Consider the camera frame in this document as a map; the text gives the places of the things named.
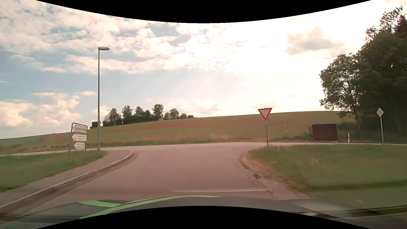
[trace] red and white triangular sign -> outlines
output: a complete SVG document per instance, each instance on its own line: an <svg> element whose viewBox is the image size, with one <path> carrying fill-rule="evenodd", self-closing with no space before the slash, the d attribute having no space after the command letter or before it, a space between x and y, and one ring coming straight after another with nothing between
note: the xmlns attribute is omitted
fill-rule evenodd
<svg viewBox="0 0 407 229"><path fill-rule="evenodd" d="M269 117L272 108L262 108L257 110L260 112L261 116L263 116L264 121L267 121L267 118Z"/></svg>

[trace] grass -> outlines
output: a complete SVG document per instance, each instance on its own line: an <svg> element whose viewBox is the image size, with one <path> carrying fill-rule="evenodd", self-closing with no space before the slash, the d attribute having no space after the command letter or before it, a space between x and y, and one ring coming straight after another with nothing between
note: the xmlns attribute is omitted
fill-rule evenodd
<svg viewBox="0 0 407 229"><path fill-rule="evenodd" d="M0 192L15 189L104 157L104 151L0 157Z"/></svg>
<svg viewBox="0 0 407 229"><path fill-rule="evenodd" d="M271 113L269 139L302 135L311 124L340 123L336 111ZM66 150L70 133L0 140L0 154ZM97 128L88 130L88 147L95 146ZM265 142L260 114L176 119L101 128L101 145L166 145L231 141Z"/></svg>
<svg viewBox="0 0 407 229"><path fill-rule="evenodd" d="M297 145L249 156L315 199L366 208L407 205L407 146Z"/></svg>

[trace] tree line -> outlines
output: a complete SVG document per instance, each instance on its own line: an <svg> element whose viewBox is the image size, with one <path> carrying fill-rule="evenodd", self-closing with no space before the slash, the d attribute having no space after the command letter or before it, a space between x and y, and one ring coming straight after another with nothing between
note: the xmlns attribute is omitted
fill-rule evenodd
<svg viewBox="0 0 407 229"><path fill-rule="evenodd" d="M140 106L137 106L133 110L129 105L127 105L122 108L122 114L119 114L115 108L112 108L105 116L102 124L103 126L118 126L132 123L159 121L161 118L164 118L164 120L194 118L194 116L191 114L187 115L186 113L182 113L180 115L176 108L169 110L165 114L163 114L163 111L164 106L162 104L155 104L151 111L144 111ZM92 122L91 128L97 127L97 125L98 122L94 121Z"/></svg>
<svg viewBox="0 0 407 229"><path fill-rule="evenodd" d="M378 28L365 31L357 53L341 54L319 74L327 110L352 116L358 130L379 130L378 108L384 110L383 128L407 130L407 21L403 6L384 12Z"/></svg>

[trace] street lamp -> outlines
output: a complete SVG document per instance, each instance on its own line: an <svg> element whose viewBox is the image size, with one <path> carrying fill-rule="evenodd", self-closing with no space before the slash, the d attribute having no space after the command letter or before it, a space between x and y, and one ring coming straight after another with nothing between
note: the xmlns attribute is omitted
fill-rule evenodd
<svg viewBox="0 0 407 229"><path fill-rule="evenodd" d="M107 51L109 50L109 47L98 47L98 150L101 150L101 77L100 77L100 71L101 71L101 64L100 64L100 55L101 55L101 50L102 51Z"/></svg>

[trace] dirt patch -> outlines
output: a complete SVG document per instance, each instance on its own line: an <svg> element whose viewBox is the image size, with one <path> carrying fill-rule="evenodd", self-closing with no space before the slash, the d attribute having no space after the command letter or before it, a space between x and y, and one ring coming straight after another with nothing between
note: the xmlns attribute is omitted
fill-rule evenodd
<svg viewBox="0 0 407 229"><path fill-rule="evenodd" d="M245 169L253 171L253 176L275 196L276 200L311 199L305 193L291 188L289 181L274 169L264 166L260 161L249 159L247 153L238 161Z"/></svg>

